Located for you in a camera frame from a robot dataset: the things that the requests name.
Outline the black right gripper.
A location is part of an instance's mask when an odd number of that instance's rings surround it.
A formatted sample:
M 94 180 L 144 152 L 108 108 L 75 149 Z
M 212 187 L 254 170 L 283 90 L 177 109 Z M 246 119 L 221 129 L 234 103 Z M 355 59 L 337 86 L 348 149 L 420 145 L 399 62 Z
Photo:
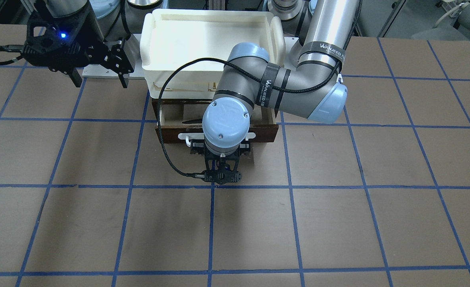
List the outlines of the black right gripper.
M 29 17 L 22 56 L 35 67 L 69 74 L 75 87 L 83 78 L 76 68 L 101 64 L 106 57 L 104 38 L 92 8 L 80 8 L 63 18 L 55 18 L 48 8 L 36 8 Z M 119 73 L 128 88 L 129 73 Z

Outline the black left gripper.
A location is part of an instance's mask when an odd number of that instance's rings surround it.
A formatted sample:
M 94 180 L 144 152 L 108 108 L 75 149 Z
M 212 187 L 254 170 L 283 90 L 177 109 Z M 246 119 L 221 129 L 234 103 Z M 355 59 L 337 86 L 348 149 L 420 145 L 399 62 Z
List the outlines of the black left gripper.
M 204 157 L 206 171 L 226 170 L 238 171 L 238 164 L 242 155 L 249 155 L 251 152 L 251 142 L 244 140 L 238 148 L 231 154 L 222 157 L 209 150 L 204 140 L 191 140 L 191 154 L 199 154 Z

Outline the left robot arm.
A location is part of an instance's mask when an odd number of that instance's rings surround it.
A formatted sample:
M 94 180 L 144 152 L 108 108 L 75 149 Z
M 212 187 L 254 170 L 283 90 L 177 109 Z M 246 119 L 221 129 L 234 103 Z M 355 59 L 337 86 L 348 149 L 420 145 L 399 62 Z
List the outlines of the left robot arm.
M 337 76 L 355 30 L 360 0 L 270 0 L 268 11 L 283 20 L 286 33 L 299 39 L 291 52 L 295 70 L 269 60 L 255 43 L 233 47 L 207 107 L 202 128 L 206 162 L 221 176 L 234 175 L 240 144 L 255 106 L 331 124 L 342 113 L 348 89 Z

